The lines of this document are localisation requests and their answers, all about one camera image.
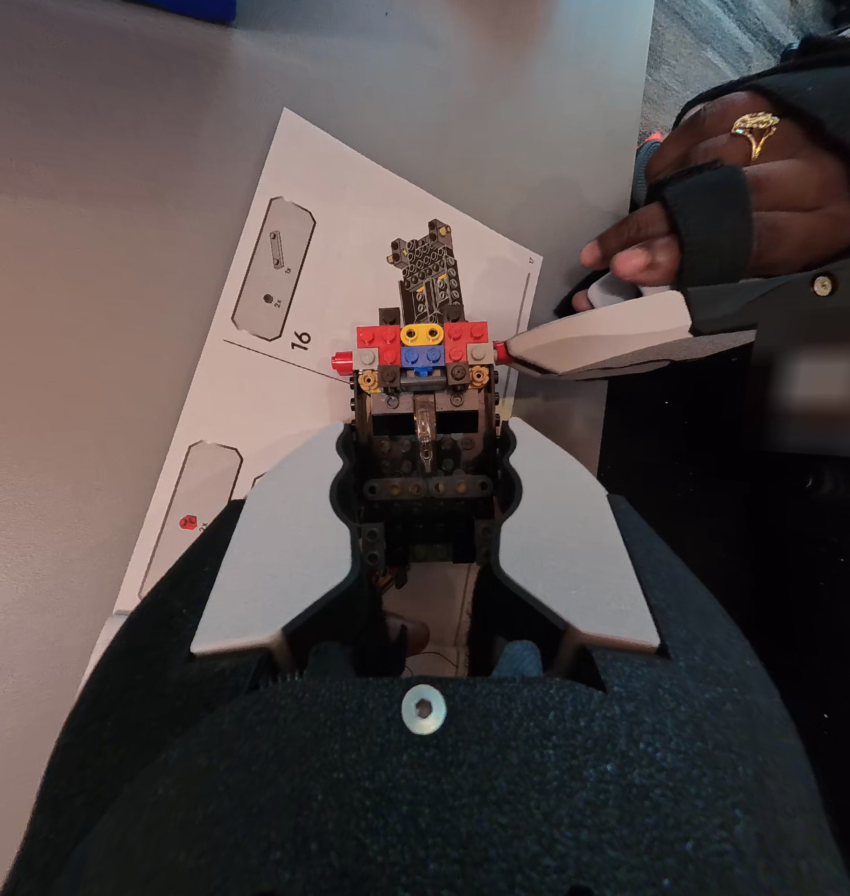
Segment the white lego instruction booklet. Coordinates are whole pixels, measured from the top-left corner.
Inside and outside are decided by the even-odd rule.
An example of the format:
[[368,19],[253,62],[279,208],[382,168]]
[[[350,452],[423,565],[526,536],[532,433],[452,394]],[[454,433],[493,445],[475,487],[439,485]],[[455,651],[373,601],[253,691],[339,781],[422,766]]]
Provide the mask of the white lego instruction booklet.
[[81,683],[127,615],[231,499],[350,416],[331,357],[399,307],[396,238],[449,225],[466,316],[528,328],[541,257],[284,109],[162,473]]

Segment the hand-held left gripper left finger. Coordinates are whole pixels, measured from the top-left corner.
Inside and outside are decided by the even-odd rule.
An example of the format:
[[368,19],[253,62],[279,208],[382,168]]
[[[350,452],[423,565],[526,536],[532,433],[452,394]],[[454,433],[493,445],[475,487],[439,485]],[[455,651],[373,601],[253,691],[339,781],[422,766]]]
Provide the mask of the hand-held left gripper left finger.
[[352,446],[351,426],[330,424],[249,490],[191,643],[195,657],[264,649],[296,667],[289,635],[361,572],[356,521],[337,503]]

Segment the person's right hand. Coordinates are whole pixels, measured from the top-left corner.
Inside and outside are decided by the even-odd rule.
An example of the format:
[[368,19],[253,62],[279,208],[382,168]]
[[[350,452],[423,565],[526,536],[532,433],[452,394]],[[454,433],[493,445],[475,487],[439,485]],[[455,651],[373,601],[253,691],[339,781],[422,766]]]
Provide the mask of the person's right hand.
[[[750,277],[805,271],[850,250],[850,172],[765,97],[733,92],[692,109],[651,156],[650,184],[703,163],[745,169],[753,210]],[[583,246],[579,263],[638,286],[674,284],[681,244],[661,203]]]

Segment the person's left hand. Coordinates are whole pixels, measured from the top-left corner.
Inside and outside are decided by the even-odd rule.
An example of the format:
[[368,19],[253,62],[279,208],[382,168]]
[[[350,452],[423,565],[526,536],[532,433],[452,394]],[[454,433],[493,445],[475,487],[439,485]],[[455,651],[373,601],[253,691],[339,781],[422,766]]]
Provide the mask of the person's left hand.
[[421,620],[412,619],[396,613],[385,613],[386,628],[392,644],[408,658],[421,654],[429,645],[430,629]]

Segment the blue box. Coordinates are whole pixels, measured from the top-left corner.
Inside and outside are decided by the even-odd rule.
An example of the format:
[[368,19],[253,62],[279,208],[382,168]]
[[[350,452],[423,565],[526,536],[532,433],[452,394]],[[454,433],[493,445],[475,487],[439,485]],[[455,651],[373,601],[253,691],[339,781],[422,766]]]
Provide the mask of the blue box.
[[238,11],[236,0],[148,0],[135,3],[195,21],[225,26],[234,22]]

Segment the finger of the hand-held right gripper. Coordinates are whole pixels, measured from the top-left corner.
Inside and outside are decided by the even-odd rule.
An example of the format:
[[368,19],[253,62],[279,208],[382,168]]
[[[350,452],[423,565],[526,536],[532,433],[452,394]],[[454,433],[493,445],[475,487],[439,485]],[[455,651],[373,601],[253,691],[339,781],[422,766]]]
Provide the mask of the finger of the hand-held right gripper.
[[610,366],[615,358],[691,337],[685,297],[676,290],[635,297],[544,323],[507,342],[508,364],[543,376]]
[[689,335],[683,339],[664,342],[583,365],[576,370],[559,374],[558,378],[581,381],[649,372],[666,364],[699,360],[754,341],[755,329],[701,336]]

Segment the black and red lego model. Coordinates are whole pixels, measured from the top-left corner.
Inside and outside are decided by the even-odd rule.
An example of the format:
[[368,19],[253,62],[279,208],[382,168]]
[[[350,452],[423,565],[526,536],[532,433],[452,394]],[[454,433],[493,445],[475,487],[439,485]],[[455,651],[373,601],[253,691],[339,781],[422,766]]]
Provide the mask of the black and red lego model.
[[352,389],[337,496],[354,521],[363,570],[380,591],[410,566],[484,566],[498,517],[506,448],[497,361],[486,322],[452,303],[436,321],[399,308],[356,330],[334,371]]

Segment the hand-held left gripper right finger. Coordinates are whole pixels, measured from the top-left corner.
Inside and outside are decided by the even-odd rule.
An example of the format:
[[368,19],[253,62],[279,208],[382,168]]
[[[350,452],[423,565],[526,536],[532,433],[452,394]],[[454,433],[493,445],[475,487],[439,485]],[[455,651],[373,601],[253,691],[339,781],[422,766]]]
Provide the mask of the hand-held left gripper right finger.
[[503,425],[491,566],[560,633],[551,666],[580,648],[653,655],[661,637],[597,478],[517,417]]

